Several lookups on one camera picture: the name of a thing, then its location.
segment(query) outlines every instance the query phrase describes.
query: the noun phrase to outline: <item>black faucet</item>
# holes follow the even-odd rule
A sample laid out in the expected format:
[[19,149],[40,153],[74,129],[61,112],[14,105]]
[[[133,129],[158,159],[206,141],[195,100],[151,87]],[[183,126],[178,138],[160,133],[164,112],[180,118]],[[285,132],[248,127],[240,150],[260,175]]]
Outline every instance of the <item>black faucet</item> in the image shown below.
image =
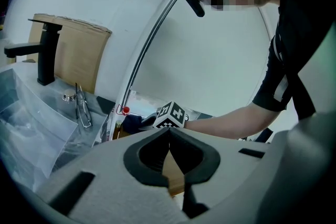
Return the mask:
[[43,86],[54,82],[55,54],[59,33],[62,25],[57,25],[41,20],[28,19],[32,22],[43,23],[43,31],[40,42],[22,43],[5,47],[5,55],[8,58],[38,53],[38,77],[37,82]]

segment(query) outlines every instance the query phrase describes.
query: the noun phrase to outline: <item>person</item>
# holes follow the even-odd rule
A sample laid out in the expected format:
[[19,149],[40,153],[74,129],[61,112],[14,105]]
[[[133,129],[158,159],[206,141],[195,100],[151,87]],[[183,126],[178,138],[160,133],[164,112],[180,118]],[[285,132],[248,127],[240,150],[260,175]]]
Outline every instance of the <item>person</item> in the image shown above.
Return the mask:
[[293,97],[299,120],[315,108],[298,72],[321,44],[335,20],[334,0],[225,0],[229,5],[279,5],[267,72],[251,104],[217,118],[186,122],[185,128],[225,138],[243,138],[268,127]]

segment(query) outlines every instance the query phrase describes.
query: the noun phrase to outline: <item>black sleeve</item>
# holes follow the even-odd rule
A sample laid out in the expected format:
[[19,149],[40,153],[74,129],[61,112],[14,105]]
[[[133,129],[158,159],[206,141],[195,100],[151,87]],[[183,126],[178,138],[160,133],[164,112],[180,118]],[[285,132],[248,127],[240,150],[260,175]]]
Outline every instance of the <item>black sleeve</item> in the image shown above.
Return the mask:
[[266,76],[252,102],[267,110],[282,111],[292,95],[282,62],[274,51],[274,39],[269,47]]

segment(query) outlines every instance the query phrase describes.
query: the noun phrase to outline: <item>glass sink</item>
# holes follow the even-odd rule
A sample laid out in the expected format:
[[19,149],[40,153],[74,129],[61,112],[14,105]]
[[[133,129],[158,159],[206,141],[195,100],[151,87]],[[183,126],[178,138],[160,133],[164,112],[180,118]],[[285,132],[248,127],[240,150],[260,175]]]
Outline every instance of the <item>glass sink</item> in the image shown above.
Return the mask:
[[35,191],[78,124],[48,106],[13,69],[0,72],[0,86],[1,159],[14,180]]

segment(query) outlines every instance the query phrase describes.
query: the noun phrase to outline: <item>faucet handle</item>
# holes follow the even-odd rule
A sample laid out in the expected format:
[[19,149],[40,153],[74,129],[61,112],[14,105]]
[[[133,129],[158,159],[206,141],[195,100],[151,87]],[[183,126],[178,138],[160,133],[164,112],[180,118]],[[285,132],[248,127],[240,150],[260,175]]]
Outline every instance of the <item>faucet handle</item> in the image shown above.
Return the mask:
[[42,23],[43,25],[43,29],[47,30],[47,32],[58,32],[62,29],[63,25],[58,25],[58,24],[54,24],[54,23],[50,23],[50,22],[45,22],[42,20],[34,20],[34,19],[28,19],[32,22],[37,22],[37,23]]

